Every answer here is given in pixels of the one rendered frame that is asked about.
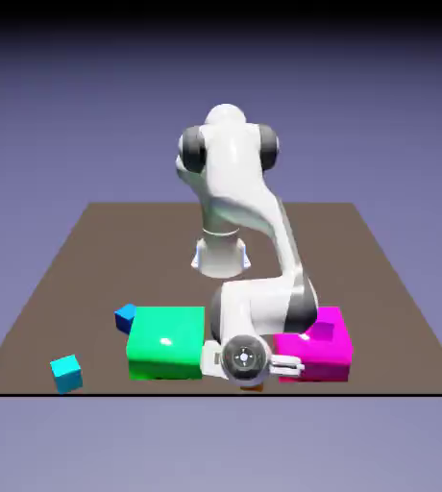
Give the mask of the large magenta box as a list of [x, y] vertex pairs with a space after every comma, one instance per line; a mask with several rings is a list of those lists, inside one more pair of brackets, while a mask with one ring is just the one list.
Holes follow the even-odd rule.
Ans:
[[316, 321], [334, 323], [332, 341], [311, 339], [305, 333], [278, 333], [273, 336], [277, 355], [299, 357], [305, 371], [299, 379], [280, 377], [280, 381], [347, 381], [353, 359], [353, 344], [340, 307], [320, 306]]

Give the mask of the small purple cube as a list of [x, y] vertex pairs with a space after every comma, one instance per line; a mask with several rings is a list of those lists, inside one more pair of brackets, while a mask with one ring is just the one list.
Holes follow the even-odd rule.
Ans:
[[308, 335], [311, 339], [317, 341], [332, 341], [333, 339], [334, 323], [316, 321], [313, 326], [308, 330]]

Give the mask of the small blue cube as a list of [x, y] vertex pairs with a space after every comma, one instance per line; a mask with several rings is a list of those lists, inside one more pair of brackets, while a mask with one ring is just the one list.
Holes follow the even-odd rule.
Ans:
[[125, 334], [129, 334], [135, 319], [136, 306], [127, 304], [114, 312], [115, 326]]

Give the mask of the large green box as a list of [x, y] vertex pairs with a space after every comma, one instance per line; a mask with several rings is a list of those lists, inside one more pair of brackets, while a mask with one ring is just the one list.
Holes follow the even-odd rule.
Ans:
[[199, 380], [203, 307], [138, 307], [126, 345], [133, 381]]

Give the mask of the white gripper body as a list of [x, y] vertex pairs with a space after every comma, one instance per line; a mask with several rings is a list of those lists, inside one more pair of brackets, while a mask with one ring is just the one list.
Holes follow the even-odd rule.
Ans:
[[305, 365], [299, 357], [275, 355], [270, 357], [270, 374], [279, 377], [300, 377], [305, 371]]

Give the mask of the small cyan cube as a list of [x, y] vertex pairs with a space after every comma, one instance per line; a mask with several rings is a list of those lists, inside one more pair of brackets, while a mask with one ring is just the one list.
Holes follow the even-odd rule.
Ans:
[[82, 369], [75, 355], [52, 360], [50, 367], [60, 394], [66, 394], [83, 386]]

